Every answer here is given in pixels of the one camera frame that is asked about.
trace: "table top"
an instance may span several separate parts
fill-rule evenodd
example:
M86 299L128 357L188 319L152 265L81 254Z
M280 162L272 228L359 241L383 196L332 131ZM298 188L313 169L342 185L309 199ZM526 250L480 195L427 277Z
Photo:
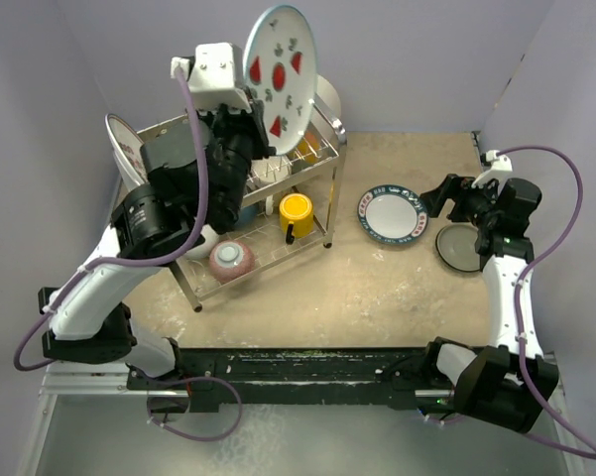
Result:
M315 247L219 293L203 302L200 313L168 269L124 301L133 318L181 347L424 346L436 336L485 344L482 277L448 269L434 249L450 206L404 246L371 239L356 211L375 185L422 193L447 174L479 171L468 133L350 133L332 248ZM330 179L319 177L300 191L313 199L317 213L329 189Z

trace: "pink bowl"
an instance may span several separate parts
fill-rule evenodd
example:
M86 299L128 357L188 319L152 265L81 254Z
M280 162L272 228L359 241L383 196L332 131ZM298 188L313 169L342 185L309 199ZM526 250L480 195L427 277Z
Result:
M218 243L209 255L209 271L222 284L246 275L254 269L255 257L247 245L240 241Z

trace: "yellow cup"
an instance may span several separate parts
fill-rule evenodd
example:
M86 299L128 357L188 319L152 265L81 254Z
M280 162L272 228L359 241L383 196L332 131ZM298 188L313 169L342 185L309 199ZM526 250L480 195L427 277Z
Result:
M280 202L280 227L287 234L287 244L313 229L313 203L306 195L291 193Z

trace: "gray floor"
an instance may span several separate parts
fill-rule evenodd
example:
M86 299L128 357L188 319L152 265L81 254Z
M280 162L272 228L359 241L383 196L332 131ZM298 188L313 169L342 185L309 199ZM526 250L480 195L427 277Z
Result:
M184 416L210 435L236 409ZM378 407L247 406L228 439L197 443L146 424L145 398L58 400L38 476L567 475L561 453L466 419L446 427ZM536 431L553 434L541 419Z

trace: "black mug handle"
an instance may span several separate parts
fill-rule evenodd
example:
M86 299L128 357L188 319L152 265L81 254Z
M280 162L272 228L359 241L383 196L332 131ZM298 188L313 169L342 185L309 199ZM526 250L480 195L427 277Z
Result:
M294 241L296 241L296 237L294 236L294 225L289 223L289 226L287 226L287 244L293 245Z

